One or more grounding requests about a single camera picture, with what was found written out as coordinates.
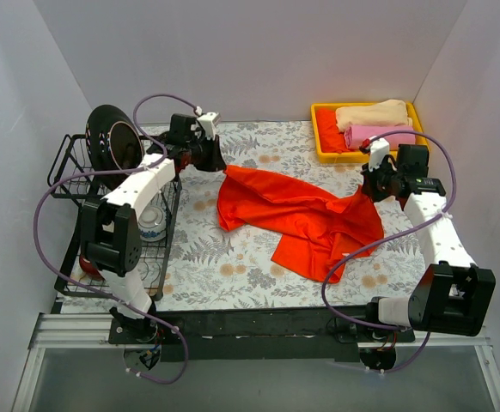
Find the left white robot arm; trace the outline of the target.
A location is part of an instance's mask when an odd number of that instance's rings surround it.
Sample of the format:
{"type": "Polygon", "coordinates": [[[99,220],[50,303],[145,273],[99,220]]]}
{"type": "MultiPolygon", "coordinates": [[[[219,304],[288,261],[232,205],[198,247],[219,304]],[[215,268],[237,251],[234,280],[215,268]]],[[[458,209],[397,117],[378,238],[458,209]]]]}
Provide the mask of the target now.
{"type": "Polygon", "coordinates": [[[98,106],[88,117],[88,154],[109,192],[82,207],[81,252],[119,299],[111,313],[137,342],[151,342],[158,331],[150,317],[155,304],[137,273],[142,254],[138,221],[185,167],[208,173],[225,169],[216,133],[220,121],[217,112],[174,114],[168,130],[145,148],[136,126],[116,106],[98,106]]]}

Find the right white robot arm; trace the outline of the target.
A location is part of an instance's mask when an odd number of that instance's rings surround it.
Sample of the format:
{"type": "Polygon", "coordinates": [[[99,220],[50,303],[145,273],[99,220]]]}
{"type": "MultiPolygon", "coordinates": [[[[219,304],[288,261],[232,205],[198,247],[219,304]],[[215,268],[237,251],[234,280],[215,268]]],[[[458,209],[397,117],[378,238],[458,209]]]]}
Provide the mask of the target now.
{"type": "Polygon", "coordinates": [[[401,144],[391,156],[386,139],[365,149],[363,193],[373,202],[399,201],[416,231],[425,272],[411,294],[374,300],[377,312],[364,320],[364,332],[374,341],[393,334],[395,326],[459,336],[476,336],[485,320],[496,280],[467,253],[445,211],[446,191],[428,175],[429,150],[401,144]]]}

